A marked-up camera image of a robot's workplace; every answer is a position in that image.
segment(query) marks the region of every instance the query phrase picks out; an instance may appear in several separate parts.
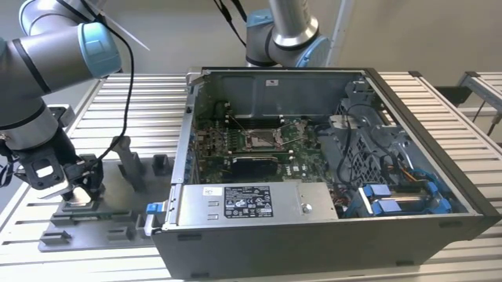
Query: motherboard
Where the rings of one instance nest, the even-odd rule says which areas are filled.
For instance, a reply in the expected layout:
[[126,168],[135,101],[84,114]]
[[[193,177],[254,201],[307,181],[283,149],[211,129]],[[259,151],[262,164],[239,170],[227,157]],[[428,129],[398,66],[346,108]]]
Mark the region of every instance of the motherboard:
[[314,125],[305,117],[201,120],[202,183],[333,182]]

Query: robotic arm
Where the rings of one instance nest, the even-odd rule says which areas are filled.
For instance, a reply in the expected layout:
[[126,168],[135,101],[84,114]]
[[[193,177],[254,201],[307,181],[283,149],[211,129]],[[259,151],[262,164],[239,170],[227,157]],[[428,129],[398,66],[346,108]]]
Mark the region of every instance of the robotic arm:
[[122,64],[103,24],[83,23],[75,12],[88,16],[80,3],[28,0],[20,9],[27,37],[0,39],[0,152],[19,158],[24,171],[18,177],[39,190],[63,184],[66,198],[74,186],[96,184],[82,174],[99,170],[100,164],[86,167],[92,158],[75,154],[42,96],[103,78]]
[[[307,0],[270,0],[270,7],[249,17],[249,66],[322,66],[330,41],[319,34]],[[0,155],[19,159],[23,181],[66,200],[75,187],[92,199],[99,196],[102,162],[76,155],[42,97],[103,78],[122,64],[107,27],[84,23],[90,17],[80,0],[27,0],[20,9],[27,37],[0,38]]]

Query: open computer tower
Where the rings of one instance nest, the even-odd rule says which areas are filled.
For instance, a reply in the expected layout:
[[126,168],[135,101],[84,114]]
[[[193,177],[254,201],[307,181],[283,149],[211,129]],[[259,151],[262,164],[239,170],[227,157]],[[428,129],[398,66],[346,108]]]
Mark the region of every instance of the open computer tower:
[[191,73],[166,222],[174,278],[422,264],[500,214],[375,70]]

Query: power supply label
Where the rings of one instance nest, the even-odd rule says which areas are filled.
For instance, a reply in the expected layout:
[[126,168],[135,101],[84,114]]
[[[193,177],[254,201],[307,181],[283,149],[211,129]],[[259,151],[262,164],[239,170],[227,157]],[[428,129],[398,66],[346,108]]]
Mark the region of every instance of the power supply label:
[[273,216],[270,186],[226,187],[226,217],[229,219]]

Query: slotted aluminum table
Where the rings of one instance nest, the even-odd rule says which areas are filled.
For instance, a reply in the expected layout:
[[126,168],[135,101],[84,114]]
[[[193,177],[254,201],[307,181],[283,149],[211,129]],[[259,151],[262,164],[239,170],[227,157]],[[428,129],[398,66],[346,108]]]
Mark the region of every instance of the slotted aluminum table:
[[[502,150],[422,77],[381,73],[441,146],[502,213]],[[128,76],[99,81],[68,134],[79,153],[100,154],[122,127]],[[174,156],[186,100],[185,75],[138,75],[130,114],[132,151]],[[108,158],[118,158],[111,153]],[[0,281],[170,280],[155,247],[40,253],[38,239],[60,199],[38,200],[23,185],[0,215]],[[229,281],[502,281],[502,224],[452,243],[422,266]]]

